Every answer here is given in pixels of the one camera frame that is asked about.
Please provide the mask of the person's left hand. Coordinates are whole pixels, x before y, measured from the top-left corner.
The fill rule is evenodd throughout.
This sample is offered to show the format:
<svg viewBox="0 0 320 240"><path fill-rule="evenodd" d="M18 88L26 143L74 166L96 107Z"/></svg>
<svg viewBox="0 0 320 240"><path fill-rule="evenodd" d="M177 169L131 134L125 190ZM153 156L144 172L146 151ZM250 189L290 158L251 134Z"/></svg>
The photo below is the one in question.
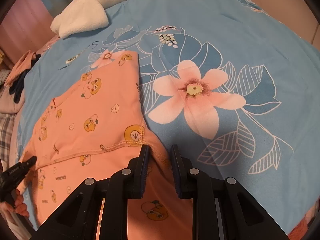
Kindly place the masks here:
<svg viewBox="0 0 320 240"><path fill-rule="evenodd" d="M27 210L27 205L24 203L24 198L21 195L20 191L18 189L15 190L16 198L15 198L15 204L11 206L7 202L1 202L1 213L4 215L6 220L14 222L13 217L11 213L17 213L19 215L22 215L26 218L29 218L29 212Z"/></svg>

